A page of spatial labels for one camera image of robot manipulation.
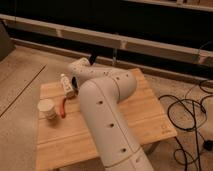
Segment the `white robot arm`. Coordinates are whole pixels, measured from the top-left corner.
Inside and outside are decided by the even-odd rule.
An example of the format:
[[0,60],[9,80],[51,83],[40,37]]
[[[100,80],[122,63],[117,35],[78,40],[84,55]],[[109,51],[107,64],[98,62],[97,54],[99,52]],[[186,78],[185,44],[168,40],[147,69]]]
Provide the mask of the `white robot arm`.
[[76,79],[80,111],[105,171],[154,171],[118,103],[137,87],[134,75],[114,67],[94,67],[86,58],[68,65]]

